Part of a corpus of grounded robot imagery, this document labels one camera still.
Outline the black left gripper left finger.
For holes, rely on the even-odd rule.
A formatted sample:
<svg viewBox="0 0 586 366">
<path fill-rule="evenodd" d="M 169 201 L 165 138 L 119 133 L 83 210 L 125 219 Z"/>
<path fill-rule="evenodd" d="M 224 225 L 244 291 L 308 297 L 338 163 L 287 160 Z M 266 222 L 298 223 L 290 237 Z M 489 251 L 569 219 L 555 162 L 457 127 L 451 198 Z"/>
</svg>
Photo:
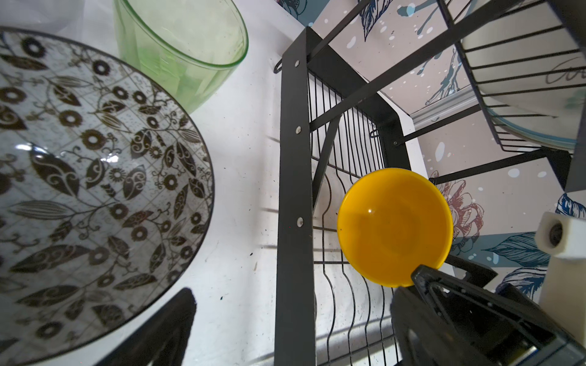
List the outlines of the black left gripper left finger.
<svg viewBox="0 0 586 366">
<path fill-rule="evenodd" d="M 181 365 L 197 303 L 183 288 L 99 365 Z"/>
</svg>

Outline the yellow bowl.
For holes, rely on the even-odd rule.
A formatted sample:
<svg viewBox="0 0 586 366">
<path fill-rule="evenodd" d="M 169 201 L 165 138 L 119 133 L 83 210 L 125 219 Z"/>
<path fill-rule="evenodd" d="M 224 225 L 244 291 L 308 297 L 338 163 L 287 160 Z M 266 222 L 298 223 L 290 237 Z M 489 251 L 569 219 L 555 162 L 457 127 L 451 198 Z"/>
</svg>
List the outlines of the yellow bowl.
<svg viewBox="0 0 586 366">
<path fill-rule="evenodd" d="M 428 179 L 407 169 L 381 169 L 363 176 L 345 194 L 337 237 L 361 276 L 387 288 L 409 287 L 419 266 L 439 269 L 447 260 L 453 217 Z"/>
</svg>

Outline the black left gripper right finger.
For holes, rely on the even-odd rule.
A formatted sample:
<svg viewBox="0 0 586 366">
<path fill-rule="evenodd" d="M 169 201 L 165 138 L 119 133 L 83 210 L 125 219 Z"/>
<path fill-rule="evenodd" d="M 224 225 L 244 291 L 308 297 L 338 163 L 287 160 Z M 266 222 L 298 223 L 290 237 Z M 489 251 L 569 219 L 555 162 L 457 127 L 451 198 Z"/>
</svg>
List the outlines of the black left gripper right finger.
<svg viewBox="0 0 586 366">
<path fill-rule="evenodd" d="M 395 339 L 402 365 L 493 365 L 407 288 L 395 291 Z"/>
</svg>

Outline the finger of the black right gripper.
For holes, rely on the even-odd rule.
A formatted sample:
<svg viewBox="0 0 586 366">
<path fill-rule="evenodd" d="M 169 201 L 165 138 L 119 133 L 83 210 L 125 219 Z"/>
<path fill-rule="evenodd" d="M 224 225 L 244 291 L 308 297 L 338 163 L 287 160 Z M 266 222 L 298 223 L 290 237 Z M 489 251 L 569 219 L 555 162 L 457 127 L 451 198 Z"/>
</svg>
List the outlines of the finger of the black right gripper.
<svg viewBox="0 0 586 366">
<path fill-rule="evenodd" d="M 517 288 L 497 293 L 421 265 L 421 300 L 493 365 L 583 365 L 585 348 Z"/>
<path fill-rule="evenodd" d="M 462 259 L 458 256 L 448 255 L 446 264 L 459 268 L 465 272 L 464 282 L 478 287 L 484 287 L 497 277 L 497 272 L 492 268 L 480 265 L 476 262 Z"/>
</svg>

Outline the red patterned bowl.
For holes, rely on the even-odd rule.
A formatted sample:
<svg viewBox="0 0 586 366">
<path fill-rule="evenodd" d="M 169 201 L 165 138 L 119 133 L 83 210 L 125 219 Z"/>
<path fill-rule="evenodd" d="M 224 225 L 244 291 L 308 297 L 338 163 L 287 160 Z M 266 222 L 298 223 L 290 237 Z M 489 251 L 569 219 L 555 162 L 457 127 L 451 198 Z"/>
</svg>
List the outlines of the red patterned bowl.
<svg viewBox="0 0 586 366">
<path fill-rule="evenodd" d="M 195 123 L 161 86 L 76 41 L 1 29 L 1 363 L 92 343 L 195 258 L 214 205 Z"/>
</svg>

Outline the green glass tumbler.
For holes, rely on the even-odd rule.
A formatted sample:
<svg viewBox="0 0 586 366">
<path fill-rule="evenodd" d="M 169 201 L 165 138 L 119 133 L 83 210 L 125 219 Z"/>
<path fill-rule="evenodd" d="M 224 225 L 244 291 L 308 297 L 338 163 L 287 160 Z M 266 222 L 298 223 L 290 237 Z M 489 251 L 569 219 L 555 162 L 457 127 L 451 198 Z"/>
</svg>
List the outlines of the green glass tumbler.
<svg viewBox="0 0 586 366">
<path fill-rule="evenodd" d="M 216 93 L 249 49 L 232 1 L 121 0 L 113 14 L 120 58 L 189 113 Z"/>
</svg>

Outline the cream white plate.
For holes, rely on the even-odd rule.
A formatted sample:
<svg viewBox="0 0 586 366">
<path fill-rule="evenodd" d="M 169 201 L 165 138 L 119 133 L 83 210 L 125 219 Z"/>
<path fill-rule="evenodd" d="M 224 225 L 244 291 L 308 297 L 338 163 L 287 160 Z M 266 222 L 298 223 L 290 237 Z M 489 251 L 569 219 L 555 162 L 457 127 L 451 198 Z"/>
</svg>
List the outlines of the cream white plate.
<svg viewBox="0 0 586 366">
<path fill-rule="evenodd" d="M 585 100 L 585 56 L 545 1 L 521 1 L 461 41 L 497 126 L 575 149 Z"/>
</svg>

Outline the black two-tier dish rack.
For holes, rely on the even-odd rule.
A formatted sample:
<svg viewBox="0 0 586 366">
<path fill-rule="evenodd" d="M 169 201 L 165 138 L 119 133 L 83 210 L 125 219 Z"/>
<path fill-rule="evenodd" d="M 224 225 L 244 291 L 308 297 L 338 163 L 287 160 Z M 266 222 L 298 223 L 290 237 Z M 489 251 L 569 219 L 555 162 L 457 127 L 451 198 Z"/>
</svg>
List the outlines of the black two-tier dish rack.
<svg viewBox="0 0 586 366">
<path fill-rule="evenodd" d="M 384 169 L 411 171 L 408 136 L 399 130 L 398 116 L 383 101 L 381 89 L 447 47 L 466 58 L 462 39 L 519 3 L 489 1 L 470 15 L 453 17 L 447 3 L 439 2 L 447 29 L 370 82 L 331 49 L 331 41 L 368 11 L 368 1 L 359 2 L 325 38 L 305 29 L 285 51 L 275 68 L 282 74 L 276 364 L 317 362 L 311 222 L 342 118 L 355 109 L 372 119 Z"/>
</svg>

